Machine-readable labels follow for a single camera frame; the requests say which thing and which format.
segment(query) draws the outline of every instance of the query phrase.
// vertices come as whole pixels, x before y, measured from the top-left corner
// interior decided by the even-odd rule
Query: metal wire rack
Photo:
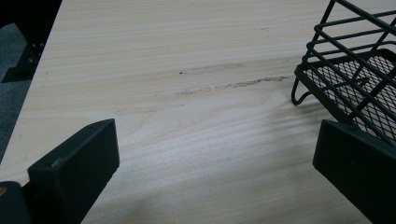
[[[358,16],[327,21],[335,3]],[[396,146],[396,54],[392,51],[396,49],[395,15],[396,10],[369,14],[345,0],[331,0],[322,21],[315,26],[316,34],[307,44],[302,63],[294,72],[293,103],[299,105],[313,94],[338,121],[357,126]],[[381,20],[389,17],[391,22]],[[359,22],[368,22],[374,28],[346,35],[325,32],[342,25],[353,27]],[[379,38],[352,47],[345,44],[360,43],[363,37],[372,35]],[[323,45],[331,48],[319,50]],[[297,100],[295,94],[300,81],[308,92]]]

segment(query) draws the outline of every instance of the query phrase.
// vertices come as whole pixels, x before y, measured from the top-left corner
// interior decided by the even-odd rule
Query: black wire basket
[[[327,21],[335,3],[354,16]],[[369,14],[345,0],[330,1],[321,23],[315,27],[313,40],[307,44],[302,63],[294,72],[293,103],[299,105],[313,94],[338,121],[396,146],[395,15],[396,10]],[[350,31],[348,34],[327,32],[337,26],[352,28],[344,28]],[[356,31],[353,27],[368,28]],[[308,92],[297,100],[295,93],[300,81]]]

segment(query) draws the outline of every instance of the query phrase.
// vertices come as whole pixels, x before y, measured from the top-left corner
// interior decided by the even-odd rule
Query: dark gray floor
[[[0,81],[9,67],[17,65],[26,41],[12,23],[0,28]],[[20,114],[31,81],[0,83],[0,162]]]

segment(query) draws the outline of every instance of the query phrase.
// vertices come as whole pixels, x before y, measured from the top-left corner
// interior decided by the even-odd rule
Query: light wood surface
[[[327,4],[64,0],[0,179],[114,118],[120,168],[83,223],[367,223],[312,166],[328,112],[290,101]]]

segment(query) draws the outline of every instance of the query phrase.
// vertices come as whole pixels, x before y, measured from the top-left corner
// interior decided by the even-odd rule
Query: wooden table
[[[368,222],[312,166],[330,115],[290,101],[327,4],[64,0],[0,179],[25,184],[34,161],[114,118],[120,168],[84,223]]]

